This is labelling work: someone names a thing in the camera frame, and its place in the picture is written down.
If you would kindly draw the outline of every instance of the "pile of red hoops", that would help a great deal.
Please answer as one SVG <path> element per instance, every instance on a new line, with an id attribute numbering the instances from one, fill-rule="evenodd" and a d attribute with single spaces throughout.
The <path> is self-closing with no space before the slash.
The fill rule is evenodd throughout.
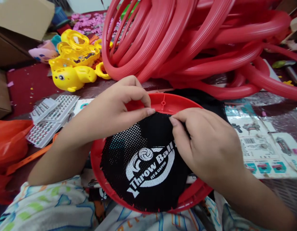
<path id="1" fill-rule="evenodd" d="M 107 12 L 104 28 L 109 30 L 102 36 L 102 54 L 105 70 L 114 80 L 128 75 L 136 75 L 140 82 L 164 78 L 174 88 L 196 88 L 218 99 L 243 98 L 263 88 L 297 100 L 297 87 L 270 78 L 260 58 L 267 48 L 297 61 L 297 54 L 262 42 L 290 25 L 287 13 L 268 10 L 273 0 L 141 0 L 128 19 L 137 1 L 124 0 L 117 10 L 120 0 L 113 0 Z M 208 50 L 215 56 L 196 59 Z M 235 78 L 227 88 L 201 81 L 233 70 Z"/>

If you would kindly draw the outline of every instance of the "red rim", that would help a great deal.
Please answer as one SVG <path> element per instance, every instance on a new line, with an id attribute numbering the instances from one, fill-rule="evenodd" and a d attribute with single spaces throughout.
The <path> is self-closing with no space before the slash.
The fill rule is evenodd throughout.
<path id="1" fill-rule="evenodd" d="M 183 109 L 190 107 L 201 107 L 199 104 L 193 102 L 190 99 L 184 98 L 178 95 L 172 95 L 167 93 L 154 93 L 149 94 L 151 98 L 152 108 L 156 111 L 166 114 L 175 114 Z M 134 110 L 143 107 L 141 102 L 133 101 L 126 105 L 128 110 Z M 113 190 L 111 185 L 107 182 L 103 171 L 100 169 L 100 162 L 102 157 L 102 150 L 104 148 L 106 139 L 95 140 L 91 149 L 91 163 L 94 174 L 97 181 L 103 188 L 103 190 L 113 199 L 116 203 L 136 212 L 146 213 L 135 209 L 133 206 L 127 204 L 123 199 L 121 199 L 116 192 Z M 185 191 L 181 194 L 178 200 L 178 205 L 176 209 L 170 210 L 171 213 L 177 213 L 180 211 L 187 210 L 201 200 L 203 200 L 213 189 L 209 187 L 202 180 L 197 179 L 193 184 L 191 184 Z"/>

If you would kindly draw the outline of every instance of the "wrist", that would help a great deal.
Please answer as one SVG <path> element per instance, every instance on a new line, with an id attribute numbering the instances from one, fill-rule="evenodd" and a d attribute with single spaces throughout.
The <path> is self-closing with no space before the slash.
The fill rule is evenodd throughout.
<path id="1" fill-rule="evenodd" d="M 245 201 L 250 194 L 254 193 L 254 188 L 256 188 L 256 184 L 258 183 L 261 182 L 249 170 L 244 168 L 234 176 L 227 177 L 227 179 L 222 178 L 221 182 L 214 189 L 227 200 L 240 203 L 241 201 Z"/>
<path id="2" fill-rule="evenodd" d="M 242 217 L 269 230 L 296 230 L 297 220 L 285 204 L 249 170 L 232 193 L 223 195 Z"/>
<path id="3" fill-rule="evenodd" d="M 96 121 L 101 119 L 98 116 L 95 117 Z M 64 136 L 72 145 L 82 146 L 94 140 L 104 138 L 104 132 L 107 128 L 107 124 L 104 123 L 86 123 L 89 121 L 87 114 L 78 114 L 74 117 L 62 130 Z"/>

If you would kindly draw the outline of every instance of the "black fabric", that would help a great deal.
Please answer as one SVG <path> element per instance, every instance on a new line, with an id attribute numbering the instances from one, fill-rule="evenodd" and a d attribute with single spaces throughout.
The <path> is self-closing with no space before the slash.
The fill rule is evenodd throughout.
<path id="1" fill-rule="evenodd" d="M 141 211 L 174 209 L 190 169 L 177 151 L 169 116 L 156 112 L 108 137 L 100 167 L 115 192 Z"/>
<path id="2" fill-rule="evenodd" d="M 186 88 L 186 89 L 175 89 L 173 91 L 166 91 L 165 93 L 174 94 L 183 96 L 187 99 L 190 99 L 204 109 L 216 113 L 218 116 L 223 118 L 226 122 L 229 123 L 228 118 L 225 113 L 225 104 L 222 101 L 215 99 L 213 96 L 207 94 L 204 91 Z"/>

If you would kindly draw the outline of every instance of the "pink toy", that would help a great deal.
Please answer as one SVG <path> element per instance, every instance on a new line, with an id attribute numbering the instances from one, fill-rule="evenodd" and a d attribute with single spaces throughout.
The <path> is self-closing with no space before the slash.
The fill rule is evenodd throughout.
<path id="1" fill-rule="evenodd" d="M 43 44 L 37 48 L 29 50 L 29 54 L 36 60 L 48 64 L 50 59 L 58 57 L 58 53 L 55 50 L 55 46 L 50 40 L 46 40 Z"/>

